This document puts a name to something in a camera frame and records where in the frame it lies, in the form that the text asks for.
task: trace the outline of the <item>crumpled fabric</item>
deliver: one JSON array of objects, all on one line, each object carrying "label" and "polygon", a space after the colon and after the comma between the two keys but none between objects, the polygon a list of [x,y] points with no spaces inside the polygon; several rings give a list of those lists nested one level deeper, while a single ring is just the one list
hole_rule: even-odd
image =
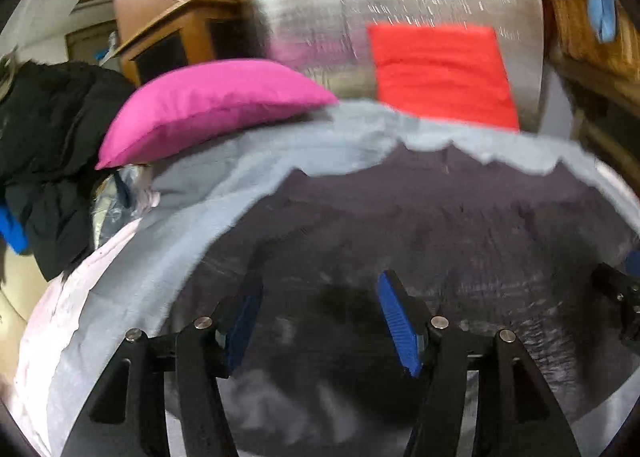
[{"label": "crumpled fabric", "polygon": [[102,139],[134,91],[124,76],[81,62],[27,62],[0,102],[0,183],[43,276],[93,250],[92,190]]},{"label": "crumpled fabric", "polygon": [[[571,422],[638,364],[618,340],[619,311],[590,284],[599,262],[622,262],[637,242],[562,164],[528,176],[453,147],[400,147],[346,176],[291,174],[209,247],[162,333],[209,315],[259,271],[264,299],[245,359],[218,381],[238,449],[400,456],[420,389],[402,372],[377,303],[381,271],[396,270],[409,294],[462,329],[514,330]],[[167,410],[179,415],[166,383]],[[468,407],[477,390],[471,380]]]},{"label": "crumpled fabric", "polygon": [[[530,176],[565,164],[640,232],[640,206],[620,176],[577,144],[550,136],[419,120],[360,100],[341,102],[304,120],[216,138],[154,166],[154,189],[162,200],[89,294],[80,328],[51,382],[47,430],[53,454],[61,454],[85,399],[126,330],[137,326],[157,336],[207,247],[234,228],[258,199],[273,193],[291,170],[310,176],[351,174],[381,163],[398,145],[432,151],[450,144],[482,163],[500,161]],[[582,423],[596,435],[597,440],[589,437],[585,444],[598,455],[635,402],[638,380],[622,390],[636,392],[636,397],[621,397],[621,390],[600,405],[600,411],[609,413],[606,429],[598,422],[601,417],[593,422],[589,416]]]}]

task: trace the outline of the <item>black jacket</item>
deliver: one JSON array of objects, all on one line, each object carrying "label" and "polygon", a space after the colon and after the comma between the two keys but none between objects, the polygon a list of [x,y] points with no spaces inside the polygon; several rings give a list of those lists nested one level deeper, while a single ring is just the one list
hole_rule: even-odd
[{"label": "black jacket", "polygon": [[47,280],[92,250],[94,170],[113,118],[134,91],[124,76],[80,62],[27,62],[0,103],[0,181]]}]

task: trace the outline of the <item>red cushion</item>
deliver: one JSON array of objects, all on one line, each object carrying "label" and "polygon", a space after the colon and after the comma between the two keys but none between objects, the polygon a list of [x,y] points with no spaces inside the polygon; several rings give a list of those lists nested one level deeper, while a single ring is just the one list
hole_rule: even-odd
[{"label": "red cushion", "polygon": [[420,116],[519,130],[493,28],[372,24],[378,100]]}]

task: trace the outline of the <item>reflective foil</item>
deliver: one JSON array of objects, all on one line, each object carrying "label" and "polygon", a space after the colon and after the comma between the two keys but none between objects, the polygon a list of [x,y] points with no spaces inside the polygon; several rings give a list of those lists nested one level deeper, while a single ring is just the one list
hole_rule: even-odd
[{"label": "reflective foil", "polygon": [[[492,26],[523,129],[537,129],[542,0],[248,0],[258,52],[305,72],[339,97],[375,97],[366,25],[468,22]],[[345,85],[353,70],[353,83]]]}]

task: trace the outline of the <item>pink pillow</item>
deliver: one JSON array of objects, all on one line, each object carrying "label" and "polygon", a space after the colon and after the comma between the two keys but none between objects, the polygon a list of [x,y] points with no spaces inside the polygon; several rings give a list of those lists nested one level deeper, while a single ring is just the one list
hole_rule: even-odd
[{"label": "pink pillow", "polygon": [[96,168],[159,160],[233,130],[337,102],[314,81],[269,60],[191,65],[131,95],[107,131]]}]

